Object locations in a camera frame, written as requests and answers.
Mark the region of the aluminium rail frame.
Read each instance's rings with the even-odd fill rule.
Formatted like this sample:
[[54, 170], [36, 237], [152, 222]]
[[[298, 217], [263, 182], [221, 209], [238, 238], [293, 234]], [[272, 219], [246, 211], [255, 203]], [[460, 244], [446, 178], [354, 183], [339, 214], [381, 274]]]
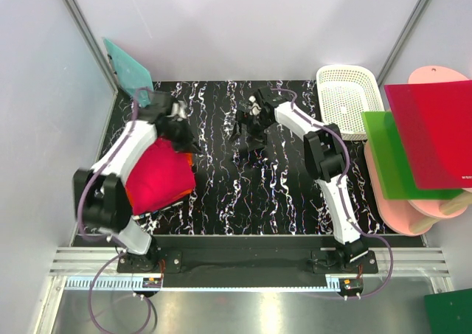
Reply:
[[[295, 248], [188, 248], [182, 251], [162, 249], [159, 256], [164, 259], [167, 274], [177, 274], [196, 266], [223, 267], [268, 267], [300, 265], [309, 259], [323, 260], [329, 248], [302, 250]], [[88, 274], [99, 269], [107, 261], [117, 267], [119, 261], [115, 248], [71, 247], [59, 248], [56, 252], [52, 272]], [[449, 276], [443, 253], [438, 248], [372, 248], [363, 260], [364, 274], [387, 274], [393, 276]]]

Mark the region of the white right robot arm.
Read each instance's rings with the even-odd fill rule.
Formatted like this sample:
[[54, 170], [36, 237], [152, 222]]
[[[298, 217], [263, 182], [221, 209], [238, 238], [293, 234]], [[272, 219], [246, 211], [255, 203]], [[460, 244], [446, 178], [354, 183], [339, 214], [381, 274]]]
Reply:
[[294, 100], [287, 100], [274, 88], [257, 89], [246, 110], [235, 114], [230, 141], [247, 132], [249, 147], [265, 147], [266, 130], [273, 124], [289, 129], [303, 142], [303, 156], [308, 175], [320, 186], [333, 223], [336, 250], [333, 261], [343, 272], [354, 271], [367, 256], [362, 231], [355, 219], [347, 188], [350, 154], [337, 125], [325, 124], [303, 112]]

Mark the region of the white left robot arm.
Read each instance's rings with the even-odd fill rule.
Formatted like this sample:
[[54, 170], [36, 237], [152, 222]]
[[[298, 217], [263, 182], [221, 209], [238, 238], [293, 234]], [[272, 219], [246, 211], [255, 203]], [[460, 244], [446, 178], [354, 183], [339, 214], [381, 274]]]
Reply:
[[73, 175], [74, 204], [80, 235], [86, 229], [122, 248], [120, 259], [139, 271], [155, 271], [156, 240], [136, 216], [172, 206], [196, 187], [193, 157], [201, 153], [187, 118], [187, 105], [171, 94], [138, 88], [132, 116], [121, 136], [92, 167]]

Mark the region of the green translucent plastic sheet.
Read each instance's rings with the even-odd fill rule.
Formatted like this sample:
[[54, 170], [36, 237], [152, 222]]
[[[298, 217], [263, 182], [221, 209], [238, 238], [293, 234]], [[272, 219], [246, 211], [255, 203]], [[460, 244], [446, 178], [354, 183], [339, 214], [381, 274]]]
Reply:
[[390, 111], [362, 113], [383, 196], [391, 200], [450, 200], [461, 189], [419, 189]]

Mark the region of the red translucent plastic sheet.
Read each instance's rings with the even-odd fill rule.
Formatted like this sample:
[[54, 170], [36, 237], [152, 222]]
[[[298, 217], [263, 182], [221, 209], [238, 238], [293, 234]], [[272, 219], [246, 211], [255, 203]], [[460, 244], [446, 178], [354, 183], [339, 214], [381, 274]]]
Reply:
[[416, 186], [471, 188], [471, 81], [384, 87]]

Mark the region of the pink round stool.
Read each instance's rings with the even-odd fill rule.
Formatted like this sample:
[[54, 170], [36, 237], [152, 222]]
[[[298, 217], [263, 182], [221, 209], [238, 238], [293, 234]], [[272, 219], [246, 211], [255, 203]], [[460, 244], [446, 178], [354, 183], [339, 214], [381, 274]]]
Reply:
[[[416, 84], [460, 80], [467, 80], [467, 77], [453, 69], [444, 66], [423, 66], [411, 73], [408, 82]], [[369, 142], [365, 144], [364, 155], [379, 215], [390, 229], [399, 234], [424, 234], [438, 221], [455, 218], [471, 205], [470, 190], [461, 191], [461, 194], [451, 201], [386, 199]]]

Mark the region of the dark green board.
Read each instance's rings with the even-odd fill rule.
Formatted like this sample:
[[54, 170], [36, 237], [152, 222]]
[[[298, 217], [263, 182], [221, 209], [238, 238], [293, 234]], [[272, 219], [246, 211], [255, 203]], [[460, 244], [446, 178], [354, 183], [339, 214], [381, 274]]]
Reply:
[[472, 334], [471, 289], [436, 293], [424, 297], [433, 334]]

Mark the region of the white plastic basket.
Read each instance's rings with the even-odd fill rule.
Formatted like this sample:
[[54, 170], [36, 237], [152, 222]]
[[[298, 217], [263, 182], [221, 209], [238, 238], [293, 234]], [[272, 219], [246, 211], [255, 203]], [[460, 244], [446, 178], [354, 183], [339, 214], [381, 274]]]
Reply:
[[316, 73], [322, 121], [339, 127], [342, 139], [367, 139], [362, 114], [383, 111], [384, 104], [374, 74], [362, 66], [326, 65]]

